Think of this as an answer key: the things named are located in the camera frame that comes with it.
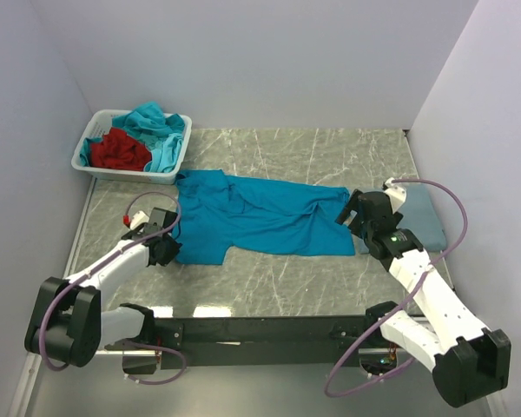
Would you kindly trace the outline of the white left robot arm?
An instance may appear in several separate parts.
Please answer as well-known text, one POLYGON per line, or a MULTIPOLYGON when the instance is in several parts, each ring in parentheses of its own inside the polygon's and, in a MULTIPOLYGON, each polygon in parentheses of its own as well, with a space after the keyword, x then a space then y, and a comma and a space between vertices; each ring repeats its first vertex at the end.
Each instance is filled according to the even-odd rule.
POLYGON ((156 337, 151 308, 102 305, 126 281, 151 266, 166 266, 181 244, 171 232, 181 211, 154 208, 149 219, 129 228, 106 255, 67 278, 50 277, 38 290, 24 339, 25 349, 41 356, 48 369, 83 367, 96 352, 118 341, 150 347, 156 337))

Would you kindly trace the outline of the bright blue t shirt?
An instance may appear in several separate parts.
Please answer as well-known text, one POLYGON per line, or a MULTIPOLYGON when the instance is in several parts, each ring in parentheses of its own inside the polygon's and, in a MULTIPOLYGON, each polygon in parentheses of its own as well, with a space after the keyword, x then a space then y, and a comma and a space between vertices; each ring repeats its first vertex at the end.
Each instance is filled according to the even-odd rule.
POLYGON ((353 256, 353 238, 335 220, 349 192, 297 182, 181 171, 181 251, 187 265, 221 265, 232 248, 270 255, 353 256))

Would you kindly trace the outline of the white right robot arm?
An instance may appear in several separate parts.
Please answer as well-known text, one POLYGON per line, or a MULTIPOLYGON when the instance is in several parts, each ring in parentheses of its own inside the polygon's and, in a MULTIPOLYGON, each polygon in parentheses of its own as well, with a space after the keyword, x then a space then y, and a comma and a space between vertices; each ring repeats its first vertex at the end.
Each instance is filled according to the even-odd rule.
POLYGON ((403 304, 390 301, 367 309, 364 333, 351 349, 364 341, 375 347, 389 341, 403 348, 430 371, 442 399, 451 407, 462 407, 507 387, 511 341, 464 305, 421 241, 399 227, 399 209, 406 199, 406 189, 393 182, 381 191, 356 190, 336 220, 349 223, 352 234, 408 293, 403 304), (426 325, 404 310, 409 302, 419 307, 426 325))

